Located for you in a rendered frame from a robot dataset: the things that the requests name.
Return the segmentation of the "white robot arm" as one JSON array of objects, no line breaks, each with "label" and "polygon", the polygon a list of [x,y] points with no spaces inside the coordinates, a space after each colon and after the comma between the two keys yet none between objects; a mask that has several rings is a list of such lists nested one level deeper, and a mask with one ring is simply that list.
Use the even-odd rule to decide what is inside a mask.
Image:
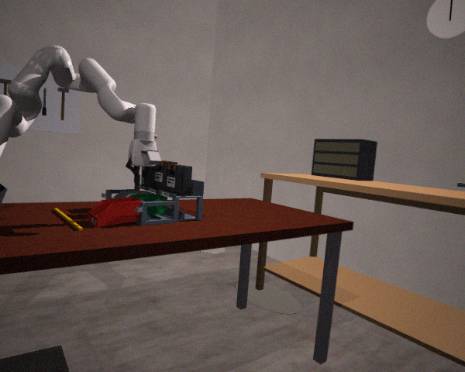
[{"label": "white robot arm", "polygon": [[33,55],[9,84],[10,97],[0,95],[0,156],[8,138],[21,136],[39,115],[42,109],[39,90],[46,82],[50,71],[56,84],[62,88],[96,92],[99,105],[114,120],[135,123],[134,139],[157,138],[157,135],[154,135],[154,105],[134,105],[121,101],[114,93],[114,80],[91,58],[83,59],[78,70],[81,77],[74,74],[70,56],[61,46],[46,46]]}]

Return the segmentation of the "red bin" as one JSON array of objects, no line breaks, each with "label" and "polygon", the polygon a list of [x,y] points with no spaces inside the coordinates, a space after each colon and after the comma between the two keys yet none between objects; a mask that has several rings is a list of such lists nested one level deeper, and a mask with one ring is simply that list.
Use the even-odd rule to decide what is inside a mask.
[{"label": "red bin", "polygon": [[90,210],[90,223],[103,227],[139,221],[140,213],[135,212],[135,206],[139,208],[140,202],[143,200],[134,197],[101,200]]}]

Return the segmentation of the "grey open bin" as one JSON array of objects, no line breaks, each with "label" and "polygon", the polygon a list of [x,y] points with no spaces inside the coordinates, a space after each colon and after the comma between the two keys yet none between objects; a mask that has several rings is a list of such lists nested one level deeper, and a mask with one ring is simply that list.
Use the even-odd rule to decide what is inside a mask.
[{"label": "grey open bin", "polygon": [[120,191],[116,196],[113,198],[127,198],[130,195],[141,195],[141,194],[155,194],[149,191]]}]

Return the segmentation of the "yellow bar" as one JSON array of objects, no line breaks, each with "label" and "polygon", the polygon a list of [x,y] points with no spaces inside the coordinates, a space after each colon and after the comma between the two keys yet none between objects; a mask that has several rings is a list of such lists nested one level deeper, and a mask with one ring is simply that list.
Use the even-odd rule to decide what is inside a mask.
[{"label": "yellow bar", "polygon": [[58,208],[54,209],[55,212],[57,212],[59,215],[61,215],[64,219],[66,219],[71,225],[73,225],[76,229],[79,231],[82,231],[82,227],[79,226],[76,222],[74,222],[72,219],[70,219],[68,216],[66,216],[63,212],[61,212]]}]

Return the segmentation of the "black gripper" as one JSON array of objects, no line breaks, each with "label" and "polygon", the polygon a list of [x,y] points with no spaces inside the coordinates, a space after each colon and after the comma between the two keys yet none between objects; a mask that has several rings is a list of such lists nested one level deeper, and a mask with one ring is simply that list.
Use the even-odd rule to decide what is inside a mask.
[{"label": "black gripper", "polygon": [[[144,184],[149,185],[150,175],[159,168],[158,165],[151,165],[147,163],[145,153],[141,151],[157,150],[156,142],[153,139],[132,139],[129,147],[129,156],[126,167],[134,173],[135,185],[140,185],[140,167],[146,168],[144,174]],[[132,167],[132,166],[134,167]],[[149,169],[147,172],[147,168]]]}]

